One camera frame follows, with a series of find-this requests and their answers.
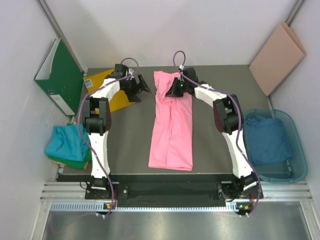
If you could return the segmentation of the pink t shirt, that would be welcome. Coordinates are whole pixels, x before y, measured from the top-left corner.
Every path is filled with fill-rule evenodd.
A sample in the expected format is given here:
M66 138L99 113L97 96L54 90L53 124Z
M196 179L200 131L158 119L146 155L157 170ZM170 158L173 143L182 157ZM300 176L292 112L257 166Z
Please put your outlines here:
M155 120L148 166L178 171L193 169L192 96L168 97L166 93L179 73L155 71Z

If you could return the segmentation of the green t shirt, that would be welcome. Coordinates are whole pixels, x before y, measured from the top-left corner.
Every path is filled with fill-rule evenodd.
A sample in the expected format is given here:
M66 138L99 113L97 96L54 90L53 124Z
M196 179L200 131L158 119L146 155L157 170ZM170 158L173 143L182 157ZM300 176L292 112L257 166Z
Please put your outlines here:
M71 167L74 169L86 169L89 161L74 161L74 160L67 160L67 159L62 159L62 158L58 158L58 157L53 157L53 156L48 156L48 158L50 160L52 160L53 162L55 162L56 164L59 165L63 165L63 166L67 166L67 167Z

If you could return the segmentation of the teal t shirt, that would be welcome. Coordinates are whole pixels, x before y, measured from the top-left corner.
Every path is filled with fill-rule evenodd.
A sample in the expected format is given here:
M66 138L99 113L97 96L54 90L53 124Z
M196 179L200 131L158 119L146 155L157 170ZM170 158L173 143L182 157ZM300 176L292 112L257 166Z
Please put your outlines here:
M82 126L80 130L77 124L54 126L51 141L45 148L46 155L72 162L83 162L89 147L80 133L89 143L89 135Z

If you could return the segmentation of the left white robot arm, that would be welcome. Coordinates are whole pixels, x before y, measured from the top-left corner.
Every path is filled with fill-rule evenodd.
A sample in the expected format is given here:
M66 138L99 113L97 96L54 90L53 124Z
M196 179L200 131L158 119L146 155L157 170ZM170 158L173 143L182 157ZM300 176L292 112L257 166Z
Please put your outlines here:
M117 63L114 71L104 78L102 85L90 91L90 95L84 97L80 105L81 122L90 141L92 185L97 194L105 199L114 191L113 185L107 182L110 174L107 140L112 125L110 101L120 91L124 92L130 103L141 102L138 97L141 92L151 92L141 74L135 76L133 69Z

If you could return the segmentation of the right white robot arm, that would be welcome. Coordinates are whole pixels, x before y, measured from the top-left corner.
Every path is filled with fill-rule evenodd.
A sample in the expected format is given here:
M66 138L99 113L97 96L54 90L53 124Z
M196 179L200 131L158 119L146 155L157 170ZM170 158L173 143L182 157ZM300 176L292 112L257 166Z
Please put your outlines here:
M193 67L180 65L178 72L179 76L174 78L165 95L181 98L189 94L212 107L215 127L226 141L232 173L236 177L233 192L237 197L245 198L253 187L261 185L259 176L247 157L242 128L244 118L238 97L199 81Z

